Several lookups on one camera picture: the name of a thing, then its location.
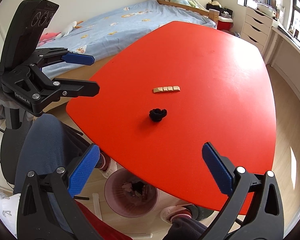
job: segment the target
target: camera lens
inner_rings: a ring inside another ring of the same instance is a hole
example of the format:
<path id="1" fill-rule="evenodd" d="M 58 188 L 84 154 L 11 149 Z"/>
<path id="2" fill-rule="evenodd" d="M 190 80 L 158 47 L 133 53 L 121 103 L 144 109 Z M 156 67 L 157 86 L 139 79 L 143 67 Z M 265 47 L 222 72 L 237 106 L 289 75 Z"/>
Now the camera lens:
<path id="1" fill-rule="evenodd" d="M 45 22 L 45 20 L 47 19 L 47 17 L 48 17 L 48 12 L 45 12 L 43 15 L 42 15 L 42 17 L 41 17 L 41 19 L 40 19 L 40 22 L 39 22 L 39 26 L 41 26 L 44 22 Z"/>
<path id="2" fill-rule="evenodd" d="M 53 13 L 51 13 L 48 17 L 48 19 L 46 19 L 46 23 L 49 23 L 52 20 L 53 17 Z"/>
<path id="3" fill-rule="evenodd" d="M 41 13 L 40 13 L 40 12 L 38 12 L 38 13 L 34 16 L 34 18 L 33 18 L 33 20 L 32 20 L 32 23 L 31 23 L 31 26 L 32 26 L 32 27 L 33 27 L 34 25 L 37 24 L 37 22 L 38 22 L 39 19 L 40 19 L 40 16 L 41 16 Z"/>

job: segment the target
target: blue trousers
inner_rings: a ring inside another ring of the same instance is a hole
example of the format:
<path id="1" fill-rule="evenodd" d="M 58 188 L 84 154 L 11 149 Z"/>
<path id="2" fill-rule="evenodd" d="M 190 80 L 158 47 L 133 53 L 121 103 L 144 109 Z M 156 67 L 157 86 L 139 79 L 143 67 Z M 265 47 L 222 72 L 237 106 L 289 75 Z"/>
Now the blue trousers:
<path id="1" fill-rule="evenodd" d="M 89 143 L 51 114 L 43 114 L 33 122 L 24 141 L 15 176 L 14 193 L 21 193 L 29 171 L 49 174 L 56 168 L 66 167 L 73 158 L 81 156 Z M 71 232 L 53 194 L 49 199 L 60 226 Z M 197 240 L 206 226 L 194 219 L 178 218 L 173 221 L 163 240 Z"/>

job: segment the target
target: wooden headboard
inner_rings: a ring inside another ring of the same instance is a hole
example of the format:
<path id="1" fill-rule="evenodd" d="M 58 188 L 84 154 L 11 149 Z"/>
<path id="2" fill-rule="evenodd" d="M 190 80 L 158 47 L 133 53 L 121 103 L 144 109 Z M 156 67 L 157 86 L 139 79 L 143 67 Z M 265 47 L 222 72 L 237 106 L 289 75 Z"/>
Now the wooden headboard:
<path id="1" fill-rule="evenodd" d="M 198 8 L 194 8 L 191 6 L 183 5 L 183 4 L 178 4 L 178 3 L 173 3 L 173 2 L 167 2 L 165 0 L 157 0 L 159 4 L 162 5 L 169 5 L 173 7 L 179 7 L 186 9 L 188 11 L 196 12 L 200 15 L 207 16 L 210 20 L 214 21 L 216 25 L 218 25 L 218 18 L 219 18 L 219 11 L 210 9 L 209 11 L 204 11 Z"/>

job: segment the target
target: person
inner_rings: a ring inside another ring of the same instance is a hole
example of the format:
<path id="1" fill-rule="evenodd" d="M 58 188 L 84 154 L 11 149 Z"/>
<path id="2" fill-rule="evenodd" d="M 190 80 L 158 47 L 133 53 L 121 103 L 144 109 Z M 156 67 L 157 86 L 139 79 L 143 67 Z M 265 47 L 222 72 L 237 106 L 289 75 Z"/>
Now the person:
<path id="1" fill-rule="evenodd" d="M 3 94 L 0 88 L 0 125 L 5 119 L 4 107 L 19 108 Z M 26 118 L 31 120 L 33 116 L 27 113 Z M 49 174 L 60 166 L 66 167 L 73 158 L 81 156 L 89 145 L 90 143 L 84 138 L 51 114 L 43 114 L 33 122 L 20 152 L 13 196 L 7 197 L 0 192 L 0 219 L 16 238 L 17 210 L 27 173 L 35 171 L 39 175 Z M 95 168 L 99 169 L 106 178 L 117 170 L 116 162 L 102 151 L 100 151 L 100 158 Z M 60 227 L 72 232 L 53 193 L 48 193 L 48 196 Z M 77 204 L 91 225 L 105 240 L 131 239 L 99 220 L 83 204 L 79 202 Z M 171 206 L 162 210 L 162 220 L 172 224 L 164 240 L 198 239 L 206 229 L 206 226 L 199 222 L 203 218 L 202 210 L 204 209 L 191 204 Z"/>

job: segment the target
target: pink trash bin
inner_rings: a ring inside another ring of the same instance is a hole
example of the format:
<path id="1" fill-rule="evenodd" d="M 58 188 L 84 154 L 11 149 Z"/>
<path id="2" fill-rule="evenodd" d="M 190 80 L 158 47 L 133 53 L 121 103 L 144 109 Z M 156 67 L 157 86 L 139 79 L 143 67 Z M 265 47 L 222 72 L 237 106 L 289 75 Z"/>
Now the pink trash bin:
<path id="1" fill-rule="evenodd" d="M 117 214 L 127 218 L 138 218 L 152 211 L 159 200 L 159 190 L 148 185 L 148 198 L 142 202 L 141 198 L 133 198 L 122 188 L 125 182 L 136 183 L 142 181 L 126 169 L 120 169 L 111 174 L 105 185 L 105 197 L 110 208 Z"/>

